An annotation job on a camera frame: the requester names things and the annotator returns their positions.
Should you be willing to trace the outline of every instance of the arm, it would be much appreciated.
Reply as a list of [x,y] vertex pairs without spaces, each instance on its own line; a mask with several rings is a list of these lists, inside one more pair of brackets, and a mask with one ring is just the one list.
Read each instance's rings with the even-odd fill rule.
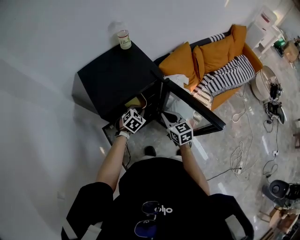
[[202,190],[207,195],[210,195],[210,187],[208,186],[208,182],[200,167],[198,166],[192,150],[189,147],[189,144],[186,143],[180,146],[180,151],[184,170],[187,171],[191,178],[202,188]]
[[116,138],[98,171],[96,181],[108,184],[113,191],[117,187],[121,172],[126,142],[127,139],[124,136]]

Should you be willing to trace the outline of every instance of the white wristband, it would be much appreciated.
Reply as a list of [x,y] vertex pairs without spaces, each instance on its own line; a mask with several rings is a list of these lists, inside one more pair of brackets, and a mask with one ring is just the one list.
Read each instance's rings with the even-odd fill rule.
[[129,133],[127,133],[125,131],[120,131],[120,133],[119,133],[119,135],[117,135],[117,137],[119,137],[119,136],[124,136],[127,138],[127,140],[129,140],[129,138],[130,138]]

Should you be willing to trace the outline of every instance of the black and white striped pillow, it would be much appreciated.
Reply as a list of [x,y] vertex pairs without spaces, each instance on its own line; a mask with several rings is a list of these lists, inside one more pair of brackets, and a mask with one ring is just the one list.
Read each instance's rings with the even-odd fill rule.
[[217,34],[217,35],[214,35],[214,36],[210,37],[210,40],[213,43],[213,42],[220,41],[220,40],[222,40],[224,38],[225,38],[224,33],[221,33],[221,34]]

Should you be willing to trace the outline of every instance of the white wall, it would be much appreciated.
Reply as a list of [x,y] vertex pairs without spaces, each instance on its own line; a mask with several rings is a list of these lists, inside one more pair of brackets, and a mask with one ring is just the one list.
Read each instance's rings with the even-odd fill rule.
[[108,26],[127,23],[131,39],[151,58],[248,25],[260,0],[3,0],[0,45],[37,82],[67,97],[74,73],[112,47]]
[[287,34],[288,40],[300,36],[300,11],[296,7],[288,13],[280,28]]
[[289,13],[289,11],[294,7],[293,0],[277,0],[278,5],[275,8],[271,8],[272,11],[277,16],[277,21],[275,22],[276,25],[280,25],[281,22],[286,18],[286,15]]
[[0,238],[59,239],[78,189],[94,180],[109,149],[105,122],[70,94],[75,73],[111,48],[109,24],[125,21],[155,59],[233,23],[248,25],[262,5],[225,2],[0,1]]
[[109,150],[104,121],[3,60],[0,73],[0,238],[59,239],[79,188],[95,180]]

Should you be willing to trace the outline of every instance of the green object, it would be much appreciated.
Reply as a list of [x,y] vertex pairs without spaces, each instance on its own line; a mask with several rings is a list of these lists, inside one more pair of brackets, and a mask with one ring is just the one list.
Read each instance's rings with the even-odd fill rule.
[[285,40],[281,37],[278,41],[276,41],[276,42],[274,43],[274,46],[276,46],[276,47],[282,47],[282,46],[284,46],[285,44],[286,44]]

